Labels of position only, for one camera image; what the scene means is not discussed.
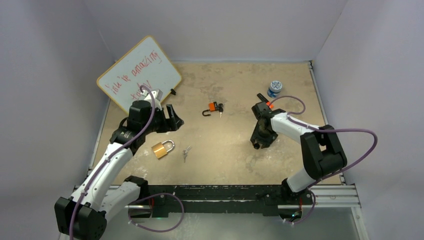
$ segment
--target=handwritten text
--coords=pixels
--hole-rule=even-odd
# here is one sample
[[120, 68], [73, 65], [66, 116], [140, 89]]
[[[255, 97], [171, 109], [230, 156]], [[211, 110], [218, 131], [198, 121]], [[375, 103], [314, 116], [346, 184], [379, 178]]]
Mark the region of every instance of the handwritten text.
[[132, 75], [136, 77], [137, 74], [142, 72], [143, 68], [147, 68], [151, 63], [153, 63], [157, 59], [160, 60], [158, 64], [162, 63], [161, 57], [155, 51], [152, 51], [149, 56], [144, 56], [144, 59], [141, 60], [141, 62], [139, 62], [137, 65], [135, 65], [134, 69], [131, 71]]

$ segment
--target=speckled table surface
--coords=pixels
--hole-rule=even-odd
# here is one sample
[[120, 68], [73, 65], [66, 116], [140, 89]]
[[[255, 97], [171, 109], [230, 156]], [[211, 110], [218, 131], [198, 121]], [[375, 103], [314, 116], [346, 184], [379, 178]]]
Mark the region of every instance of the speckled table surface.
[[[250, 137], [256, 119], [251, 107], [260, 102], [257, 93], [267, 96], [271, 81], [283, 84], [281, 94], [301, 98], [306, 112], [299, 120], [324, 125], [323, 115], [306, 63], [176, 63], [182, 75], [176, 95], [162, 105], [172, 104], [185, 124], [175, 132], [151, 133], [136, 155], [120, 171], [114, 185], [130, 176], [143, 177], [154, 185], [281, 184], [303, 166], [301, 146], [280, 134], [269, 148], [256, 150]], [[202, 116], [208, 103], [224, 104], [218, 112]], [[280, 99], [275, 108], [300, 111], [294, 99]], [[114, 102], [110, 103], [101, 133], [95, 164], [99, 162], [119, 122], [126, 117]], [[158, 160], [151, 147], [173, 140], [175, 149]], [[189, 145], [186, 162], [182, 151]], [[340, 184], [338, 176], [324, 181]]]

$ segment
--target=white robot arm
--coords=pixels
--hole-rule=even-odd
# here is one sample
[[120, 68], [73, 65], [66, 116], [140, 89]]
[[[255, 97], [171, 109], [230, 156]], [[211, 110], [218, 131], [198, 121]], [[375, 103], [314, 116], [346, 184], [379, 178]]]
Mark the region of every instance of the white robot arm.
[[281, 109], [271, 110], [265, 102], [252, 107], [257, 119], [250, 141], [255, 149], [268, 148], [278, 133], [298, 142], [302, 148], [303, 168], [282, 181], [282, 192], [288, 197], [296, 196], [322, 177], [334, 173], [347, 165], [347, 159], [336, 133], [322, 133], [313, 129], [330, 130], [330, 125], [310, 125], [290, 116], [304, 127], [289, 120], [288, 113]]
[[[147, 181], [135, 176], [128, 177], [118, 189], [106, 196], [118, 173], [146, 141], [147, 134], [176, 131], [184, 124], [170, 104], [166, 105], [169, 118], [165, 117], [159, 101], [162, 96], [159, 90], [151, 91], [153, 99], [147, 95], [146, 91], [143, 93], [144, 100], [132, 103], [129, 116], [120, 122], [118, 129], [112, 134], [110, 144], [102, 159], [82, 185], [69, 198], [60, 197], [56, 201], [54, 211], [59, 232], [70, 234], [70, 223], [76, 207], [76, 217], [72, 225], [73, 235], [78, 239], [98, 240], [105, 231], [107, 222], [114, 215], [127, 204], [147, 197], [143, 195], [149, 192], [146, 191]], [[152, 109], [152, 101], [155, 103], [155, 109]], [[154, 116], [150, 125], [138, 138], [132, 140], [147, 125], [152, 111], [154, 111]], [[111, 153], [118, 149], [120, 150], [111, 159], [108, 159]], [[89, 182], [91, 185], [88, 190], [85, 190]], [[77, 200], [81, 198], [82, 193], [85, 195], [77, 206]]]

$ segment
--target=red writing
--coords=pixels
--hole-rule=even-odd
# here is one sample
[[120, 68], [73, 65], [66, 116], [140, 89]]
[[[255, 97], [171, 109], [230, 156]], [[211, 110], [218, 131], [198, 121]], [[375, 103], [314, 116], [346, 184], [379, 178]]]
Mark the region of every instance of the red writing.
[[119, 91], [119, 88], [122, 86], [119, 82], [115, 82], [112, 86], [112, 88], [109, 86], [109, 84], [104, 85], [106, 88], [112, 90], [112, 92], [116, 95]]
[[134, 77], [136, 77], [137, 74], [142, 72], [143, 68], [147, 68], [147, 66], [149, 66], [149, 64], [153, 63], [157, 59], [160, 60], [158, 62], [158, 64], [162, 63], [161, 57], [155, 51], [152, 51], [149, 56], [144, 56], [144, 59], [141, 60], [141, 62], [139, 62], [137, 65], [135, 65], [134, 69], [131, 71], [132, 75], [134, 75]]
[[130, 82], [131, 80], [127, 75], [117, 76], [117, 78], [124, 80], [125, 82]]

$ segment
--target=padlock shackle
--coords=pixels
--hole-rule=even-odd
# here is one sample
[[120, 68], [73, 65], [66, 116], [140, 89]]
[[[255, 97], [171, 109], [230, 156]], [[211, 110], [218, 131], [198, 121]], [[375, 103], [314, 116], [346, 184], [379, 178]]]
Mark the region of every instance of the padlock shackle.
[[171, 152], [172, 150], [174, 150], [174, 148], [175, 148], [175, 143], [174, 143], [174, 141], [172, 141], [172, 140], [166, 140], [166, 141], [163, 141], [163, 142], [162, 142], [162, 144], [165, 144], [165, 143], [171, 143], [171, 144], [172, 144], [172, 147], [170, 147], [168, 150], [166, 150], [166, 152], [167, 152], [167, 153], [169, 153], [169, 152]]

